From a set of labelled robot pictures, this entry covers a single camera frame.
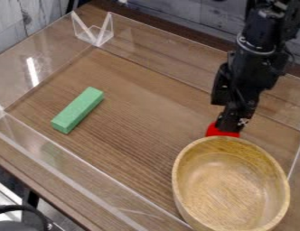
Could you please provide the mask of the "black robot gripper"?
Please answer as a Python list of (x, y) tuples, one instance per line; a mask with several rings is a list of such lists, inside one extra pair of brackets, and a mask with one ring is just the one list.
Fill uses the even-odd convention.
[(239, 46), (229, 54), (229, 63), (219, 67), (211, 94), (211, 103), (225, 106), (216, 127), (221, 132), (240, 133), (249, 123), (265, 90), (274, 89), (286, 75), (290, 53), (253, 51)]

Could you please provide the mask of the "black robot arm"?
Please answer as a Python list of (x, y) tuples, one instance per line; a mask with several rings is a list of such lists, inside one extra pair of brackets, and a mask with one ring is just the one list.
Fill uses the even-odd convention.
[(237, 137), (253, 118), (264, 91), (286, 75), (291, 53), (287, 42), (300, 31), (300, 0), (248, 0), (245, 24), (236, 48), (219, 67), (211, 103), (223, 106), (208, 135)]

